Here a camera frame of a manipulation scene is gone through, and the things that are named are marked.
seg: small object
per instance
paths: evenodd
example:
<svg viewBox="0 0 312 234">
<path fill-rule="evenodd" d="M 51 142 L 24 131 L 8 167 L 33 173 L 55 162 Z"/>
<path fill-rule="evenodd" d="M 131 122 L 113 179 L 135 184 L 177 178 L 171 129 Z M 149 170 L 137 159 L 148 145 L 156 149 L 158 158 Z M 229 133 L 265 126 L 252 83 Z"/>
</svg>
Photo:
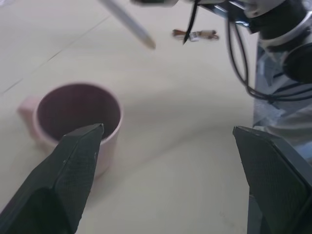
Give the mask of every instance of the small object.
<svg viewBox="0 0 312 234">
<path fill-rule="evenodd" d="M 119 20 L 130 29 L 148 48 L 155 49 L 156 44 L 146 30 L 131 18 L 114 0 L 99 0 L 103 3 Z"/>
<path fill-rule="evenodd" d="M 202 30 L 198 32 L 198 35 L 201 38 L 205 38 L 205 39 L 219 40 L 219 36 L 217 35 L 216 30 Z"/>
<path fill-rule="evenodd" d="M 184 37 L 186 32 L 179 30 L 179 29 L 174 29 L 172 31 L 172 36 L 174 37 Z M 215 39 L 219 40 L 219 36 L 216 33 L 216 30 L 202 30 L 202 31 L 197 31 L 197 32 L 192 32 L 190 33 L 190 40 L 191 40 L 191 34 L 193 37 L 196 35 L 197 40 L 198 38 L 203 38 L 203 39 Z"/>
<path fill-rule="evenodd" d="M 193 32 L 193 33 L 190 33 L 190 41 L 199 41 L 199 37 L 197 35 L 197 32 Z"/>
</svg>

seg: mug rim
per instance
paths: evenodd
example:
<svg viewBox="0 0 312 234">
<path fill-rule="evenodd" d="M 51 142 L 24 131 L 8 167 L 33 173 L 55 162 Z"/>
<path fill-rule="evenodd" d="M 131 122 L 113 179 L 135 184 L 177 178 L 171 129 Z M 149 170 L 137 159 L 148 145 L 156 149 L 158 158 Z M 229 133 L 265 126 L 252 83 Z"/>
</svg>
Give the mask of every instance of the mug rim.
<svg viewBox="0 0 312 234">
<path fill-rule="evenodd" d="M 114 131 L 108 136 L 106 137 L 105 139 L 101 140 L 101 143 L 100 145 L 103 145 L 105 144 L 106 142 L 108 142 L 110 139 L 112 139 L 116 133 L 119 131 L 120 129 L 120 126 L 121 126 L 121 122 L 123 120 L 123 108 L 120 104 L 120 101 L 118 100 L 117 96 L 107 87 L 104 87 L 102 85 L 99 85 L 99 84 L 96 84 L 96 83 L 92 83 L 92 82 L 71 82 L 71 83 L 67 83 L 67 84 L 63 84 L 63 85 L 59 85 L 57 86 L 56 88 L 53 88 L 52 90 L 50 90 L 49 92 L 47 92 L 43 98 L 41 98 L 40 102 L 36 105 L 36 108 L 34 110 L 34 114 L 32 116 L 32 119 L 33 119 L 33 123 L 34 123 L 34 129 L 35 129 L 35 132 L 37 132 L 38 136 L 39 136 L 39 141 L 44 141 L 44 143 L 52 146 L 52 147 L 55 147 L 59 141 L 53 139 L 47 132 L 45 132 L 43 130 L 43 128 L 40 126 L 39 124 L 39 119 L 38 119 L 38 108 L 41 104 L 41 102 L 50 94 L 52 93 L 53 91 L 59 89 L 59 88 L 62 88 L 62 87 L 66 87 L 66 86 L 72 86 L 72 85 L 88 85 L 88 86 L 93 86 L 93 87 L 96 87 L 96 88 L 99 88 L 101 90 L 103 90 L 104 92 L 108 93 L 111 97 L 113 97 L 113 99 L 116 101 L 117 105 L 118 105 L 118 108 L 119 108 L 119 111 L 120 111 L 120 118 L 119 118 L 119 123 L 117 125 L 117 127 L 114 129 Z"/>
</svg>

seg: mug handle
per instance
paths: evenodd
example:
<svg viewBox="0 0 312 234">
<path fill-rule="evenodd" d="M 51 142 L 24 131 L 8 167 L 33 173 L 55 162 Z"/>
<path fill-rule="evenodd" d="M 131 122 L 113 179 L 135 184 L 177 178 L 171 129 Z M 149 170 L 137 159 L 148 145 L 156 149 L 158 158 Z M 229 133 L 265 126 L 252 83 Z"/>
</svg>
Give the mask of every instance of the mug handle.
<svg viewBox="0 0 312 234">
<path fill-rule="evenodd" d="M 18 107 L 18 114 L 26 124 L 29 134 L 34 140 L 39 140 L 39 135 L 34 128 L 33 115 L 40 101 L 39 97 L 29 96 Z"/>
</svg>

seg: metal part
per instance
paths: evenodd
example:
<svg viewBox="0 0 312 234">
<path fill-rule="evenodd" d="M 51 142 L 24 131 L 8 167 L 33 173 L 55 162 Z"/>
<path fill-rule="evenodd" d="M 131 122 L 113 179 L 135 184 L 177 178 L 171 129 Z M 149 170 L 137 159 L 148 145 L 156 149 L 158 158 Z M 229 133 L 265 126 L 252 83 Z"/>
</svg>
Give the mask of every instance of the metal part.
<svg viewBox="0 0 312 234">
<path fill-rule="evenodd" d="M 307 36 L 304 41 L 302 42 L 302 44 L 298 47 L 295 47 L 293 48 L 291 51 L 289 52 L 285 52 L 284 53 L 284 56 L 281 58 L 281 61 L 280 61 L 280 64 L 283 65 L 285 63 L 285 60 L 287 59 L 287 57 L 293 53 L 295 50 L 301 48 L 302 46 L 306 45 L 306 44 L 309 44 L 309 43 L 312 43 L 312 34 L 310 34 L 309 36 Z"/>
<path fill-rule="evenodd" d="M 268 40 L 263 40 L 260 38 L 259 41 L 261 45 L 263 47 L 279 46 L 288 41 L 291 41 L 292 39 L 299 36 L 304 30 L 306 30 L 307 27 L 311 25 L 311 17 L 312 17 L 312 11 L 309 11 L 300 24 L 298 24 L 295 28 L 290 30 L 288 33 L 278 38 L 268 39 Z"/>
<path fill-rule="evenodd" d="M 200 6 L 219 15 L 223 18 L 228 16 L 228 4 L 226 2 L 221 2 L 218 4 L 202 4 L 202 2 L 207 2 L 207 0 L 202 0 L 199 2 Z M 244 5 L 241 1 L 231 0 L 230 4 L 232 5 L 232 14 L 236 24 L 242 25 L 244 27 L 249 27 L 250 19 L 244 13 Z"/>
<path fill-rule="evenodd" d="M 245 14 L 248 18 L 261 16 L 285 0 L 242 0 L 245 3 Z"/>
</svg>

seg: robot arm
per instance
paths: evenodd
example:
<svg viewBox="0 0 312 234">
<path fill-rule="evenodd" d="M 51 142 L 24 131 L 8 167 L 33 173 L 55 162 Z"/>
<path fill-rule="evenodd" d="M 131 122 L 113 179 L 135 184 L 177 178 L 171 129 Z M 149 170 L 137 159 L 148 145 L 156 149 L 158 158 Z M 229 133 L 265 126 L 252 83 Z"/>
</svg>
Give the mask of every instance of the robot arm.
<svg viewBox="0 0 312 234">
<path fill-rule="evenodd" d="M 175 5 L 178 0 L 132 0 L 143 5 Z M 218 7 L 227 0 L 200 0 L 199 5 Z M 272 57 L 282 56 L 282 68 L 291 79 L 312 83 L 312 34 L 309 5 L 312 0 L 240 0 L 251 33 Z"/>
</svg>

